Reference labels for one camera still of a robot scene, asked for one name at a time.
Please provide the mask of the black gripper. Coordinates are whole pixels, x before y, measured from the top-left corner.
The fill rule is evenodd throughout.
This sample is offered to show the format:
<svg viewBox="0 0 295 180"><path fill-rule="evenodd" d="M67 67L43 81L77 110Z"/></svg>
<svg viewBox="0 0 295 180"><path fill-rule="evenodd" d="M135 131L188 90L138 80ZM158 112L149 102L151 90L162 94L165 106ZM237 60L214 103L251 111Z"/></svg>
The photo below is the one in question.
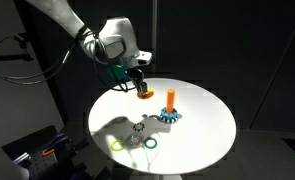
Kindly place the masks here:
<svg viewBox="0 0 295 180"><path fill-rule="evenodd" d="M144 73L140 68L130 68L124 71L125 77L133 82L136 90L142 95L145 95L148 91L147 83L143 81Z"/></svg>

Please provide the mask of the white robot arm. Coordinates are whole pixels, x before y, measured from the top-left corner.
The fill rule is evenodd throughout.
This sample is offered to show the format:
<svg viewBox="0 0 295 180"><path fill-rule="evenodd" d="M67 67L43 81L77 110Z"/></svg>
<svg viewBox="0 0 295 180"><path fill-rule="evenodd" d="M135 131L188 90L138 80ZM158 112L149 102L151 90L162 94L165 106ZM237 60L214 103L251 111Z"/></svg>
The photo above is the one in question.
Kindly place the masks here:
<svg viewBox="0 0 295 180"><path fill-rule="evenodd" d="M150 64L152 53L138 48L133 26L127 17L108 19L95 33L72 10L67 0L26 1L66 30L89 58L104 65L120 64L138 93L142 97L149 93L140 67Z"/></svg>

